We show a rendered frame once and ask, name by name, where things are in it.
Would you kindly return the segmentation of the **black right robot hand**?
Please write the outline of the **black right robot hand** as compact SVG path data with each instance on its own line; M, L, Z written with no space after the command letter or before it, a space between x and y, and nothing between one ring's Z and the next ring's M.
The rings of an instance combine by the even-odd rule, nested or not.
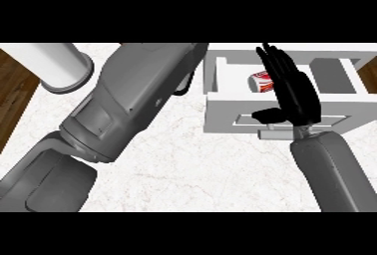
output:
M278 108L260 110L251 117L264 125L289 122L295 127L301 127L319 123L317 95L309 78L298 71L289 56L266 43L255 48L255 53L272 79Z

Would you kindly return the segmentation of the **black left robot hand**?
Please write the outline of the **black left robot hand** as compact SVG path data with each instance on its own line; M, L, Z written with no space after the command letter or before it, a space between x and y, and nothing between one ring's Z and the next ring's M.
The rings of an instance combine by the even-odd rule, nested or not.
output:
M174 96L181 96L189 91L190 80L192 80L192 73L189 73L186 77L183 78L181 83L177 86L177 89L174 91Z

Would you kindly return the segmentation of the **red and white can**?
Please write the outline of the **red and white can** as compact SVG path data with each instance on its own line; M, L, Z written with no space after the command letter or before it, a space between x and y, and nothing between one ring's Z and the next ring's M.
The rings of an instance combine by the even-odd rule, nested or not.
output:
M273 81L264 71L251 74L246 81L254 93L266 93L273 90Z

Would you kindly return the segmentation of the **white open drawer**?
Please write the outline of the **white open drawer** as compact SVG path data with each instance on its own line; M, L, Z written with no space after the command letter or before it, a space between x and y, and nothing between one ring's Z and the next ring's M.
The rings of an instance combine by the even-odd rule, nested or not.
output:
M320 102L377 103L377 94L369 94L349 59L313 59L297 66L307 75ZM263 71L260 65L230 64L226 57L215 58L215 88L207 97L215 101L275 101L275 93L255 93L248 86L252 73Z

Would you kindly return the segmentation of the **white cabinet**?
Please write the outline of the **white cabinet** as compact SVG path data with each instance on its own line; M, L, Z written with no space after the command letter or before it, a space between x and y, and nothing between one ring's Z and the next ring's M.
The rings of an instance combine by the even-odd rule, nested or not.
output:
M205 58L226 57L232 64L260 65L255 48L260 43L211 43ZM360 68L377 56L377 43L270 43L291 57L297 65L306 65L314 58L351 59Z

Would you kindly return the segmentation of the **white cylinder with grey rim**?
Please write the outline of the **white cylinder with grey rim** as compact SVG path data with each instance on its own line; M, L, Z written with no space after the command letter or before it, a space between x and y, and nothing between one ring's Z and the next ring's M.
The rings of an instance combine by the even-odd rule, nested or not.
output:
M88 82L94 63L72 43L0 43L0 49L40 78L50 93L72 93Z

